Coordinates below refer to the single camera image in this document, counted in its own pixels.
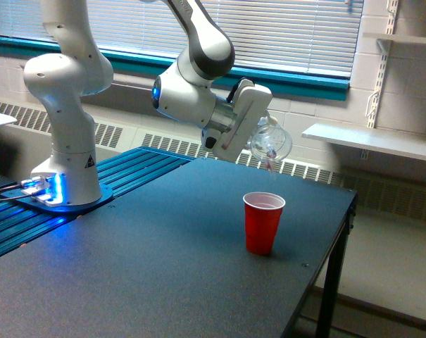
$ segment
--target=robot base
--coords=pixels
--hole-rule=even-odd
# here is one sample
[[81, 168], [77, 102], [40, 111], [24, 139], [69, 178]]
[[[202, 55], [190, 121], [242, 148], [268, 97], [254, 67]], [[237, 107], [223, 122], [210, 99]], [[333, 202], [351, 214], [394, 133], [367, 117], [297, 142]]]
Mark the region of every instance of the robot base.
[[[113, 190], [105, 184], [100, 184], [101, 198], [95, 202], [84, 204], [82, 206], [46, 206], [43, 203], [39, 203], [32, 197], [27, 197], [24, 199], [18, 199], [16, 202], [22, 205], [26, 205], [30, 208], [40, 210], [44, 213], [51, 213], [54, 215], [84, 215], [98, 207], [108, 203], [113, 199]], [[21, 189], [11, 190], [1, 194], [1, 197], [17, 197], [23, 196]]]

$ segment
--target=blue aluminum rail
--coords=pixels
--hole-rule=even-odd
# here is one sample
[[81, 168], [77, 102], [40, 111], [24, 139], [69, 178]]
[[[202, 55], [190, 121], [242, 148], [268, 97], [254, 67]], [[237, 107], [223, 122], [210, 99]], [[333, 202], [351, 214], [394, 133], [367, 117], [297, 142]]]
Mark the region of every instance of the blue aluminum rail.
[[[100, 183], [114, 198], [179, 168], [193, 158], [151, 148], [136, 148], [97, 165]], [[0, 256], [74, 220], [73, 215], [50, 215], [16, 202], [0, 202]]]

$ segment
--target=wall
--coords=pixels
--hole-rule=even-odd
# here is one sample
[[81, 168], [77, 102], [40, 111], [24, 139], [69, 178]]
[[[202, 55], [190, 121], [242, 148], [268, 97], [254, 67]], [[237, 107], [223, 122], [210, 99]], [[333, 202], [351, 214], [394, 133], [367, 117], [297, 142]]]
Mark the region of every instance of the wall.
[[[340, 167], [358, 168], [426, 183], [424, 161], [374, 152], [368, 160], [361, 160], [359, 149], [301, 138], [305, 129], [321, 120], [366, 124], [366, 101], [375, 86], [380, 51], [374, 39], [364, 38], [362, 34], [385, 31], [388, 20], [385, 5], [386, 1], [365, 0], [351, 89], [346, 102], [276, 94], [270, 112], [292, 134], [292, 158], [335, 170]], [[396, 26], [399, 34], [426, 36], [426, 0], [402, 0]], [[23, 84], [20, 67], [23, 64], [22, 60], [0, 56], [0, 97], [35, 101]], [[85, 101], [154, 114], [147, 93], [151, 79], [120, 75], [117, 79], [117, 83], [107, 92]], [[378, 127], [426, 134], [426, 46], [393, 45]]]

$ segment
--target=table leg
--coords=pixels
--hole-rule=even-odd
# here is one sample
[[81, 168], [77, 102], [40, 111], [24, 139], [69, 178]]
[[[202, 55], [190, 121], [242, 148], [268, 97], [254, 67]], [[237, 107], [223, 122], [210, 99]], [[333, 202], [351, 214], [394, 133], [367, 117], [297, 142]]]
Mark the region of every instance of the table leg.
[[332, 326], [333, 310], [337, 300], [339, 280], [341, 278], [342, 264], [346, 252], [347, 237], [349, 235], [350, 217], [347, 217], [346, 224], [342, 230], [332, 253], [330, 254], [327, 275], [325, 277], [324, 293], [316, 328], [316, 338], [328, 338]]

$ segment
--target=shelf bracket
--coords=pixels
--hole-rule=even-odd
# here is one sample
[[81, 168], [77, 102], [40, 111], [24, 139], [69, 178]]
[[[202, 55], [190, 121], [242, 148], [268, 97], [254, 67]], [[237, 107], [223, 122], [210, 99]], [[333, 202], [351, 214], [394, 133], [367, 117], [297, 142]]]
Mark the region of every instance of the shelf bracket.
[[[386, 34], [394, 33], [394, 26], [396, 24], [397, 8], [399, 7], [399, 0], [387, 0], [387, 11], [389, 13], [388, 25]], [[388, 66], [389, 52], [391, 50], [391, 41], [376, 39], [377, 45], [382, 52], [380, 56], [379, 72], [377, 74], [377, 81], [375, 83], [374, 92], [368, 97], [368, 105], [366, 106], [366, 118], [368, 119], [368, 128], [375, 128], [377, 124], [377, 115], [379, 112], [380, 99], [382, 97], [384, 78]], [[361, 158], [367, 160], [369, 151], [362, 149]]]
[[382, 54], [389, 54], [389, 50], [391, 49], [391, 41], [377, 39], [377, 45], [382, 51]]

